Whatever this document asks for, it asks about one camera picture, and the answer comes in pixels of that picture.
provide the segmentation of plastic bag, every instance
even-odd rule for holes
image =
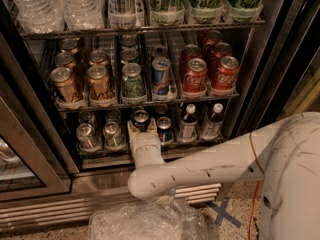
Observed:
[[[188,204],[131,205],[97,212],[90,219],[90,240],[207,240],[203,215]]]

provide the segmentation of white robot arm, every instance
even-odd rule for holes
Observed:
[[[130,123],[128,129],[133,196],[165,204],[178,186],[264,180],[260,239],[319,239],[320,113],[294,115],[169,163],[154,121],[147,133]]]

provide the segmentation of glass door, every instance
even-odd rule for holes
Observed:
[[[0,74],[0,201],[69,192],[70,179]]]

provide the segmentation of bottle cap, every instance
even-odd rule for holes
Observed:
[[[193,104],[189,104],[186,110],[188,114],[193,114],[196,111],[196,106]]]
[[[216,113],[220,113],[223,109],[223,105],[221,103],[216,103],[213,106],[213,111]]]

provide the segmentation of tiled floor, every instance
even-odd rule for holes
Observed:
[[[236,183],[231,188],[228,198],[217,202],[214,209],[201,205],[200,211],[204,215],[209,232],[209,240],[246,240],[253,205],[253,197],[257,182]],[[260,195],[257,202],[255,218],[259,224]],[[253,239],[257,239],[257,226],[253,227]],[[39,229],[30,229],[19,232],[0,233],[0,239],[8,240],[86,240],[89,239],[88,221],[56,225]]]

